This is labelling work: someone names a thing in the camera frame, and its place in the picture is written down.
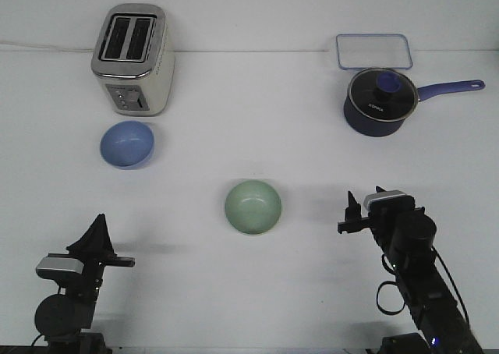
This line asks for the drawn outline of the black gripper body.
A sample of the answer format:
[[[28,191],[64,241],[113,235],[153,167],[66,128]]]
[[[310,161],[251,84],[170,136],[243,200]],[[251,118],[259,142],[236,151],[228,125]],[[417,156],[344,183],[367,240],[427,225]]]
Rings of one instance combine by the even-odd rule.
[[[71,257],[70,255],[49,253],[47,257]],[[77,279],[54,281],[65,295],[79,303],[95,303],[103,283],[103,274],[106,267],[134,267],[133,257],[90,257],[80,260],[83,262],[83,274]]]
[[[354,214],[338,223],[339,233],[368,228],[375,243],[389,260],[407,260],[427,255],[427,216],[424,207],[396,212],[382,209],[367,217]]]

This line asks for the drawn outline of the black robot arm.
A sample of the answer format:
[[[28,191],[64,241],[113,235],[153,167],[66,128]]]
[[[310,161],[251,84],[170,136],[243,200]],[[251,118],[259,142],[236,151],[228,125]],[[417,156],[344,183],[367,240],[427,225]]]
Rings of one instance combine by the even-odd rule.
[[[134,267],[135,259],[113,248],[104,214],[99,214],[66,253],[49,253],[36,275],[54,281],[58,292],[45,298],[34,314],[48,353],[111,353],[100,332],[89,332],[106,267]]]
[[[469,316],[454,280],[442,278],[435,263],[437,226],[417,207],[413,196],[377,187],[360,204],[348,195],[338,232],[368,228],[382,250],[381,261],[393,276],[389,283],[400,292],[417,328],[416,333],[382,339],[381,353],[481,353]]]

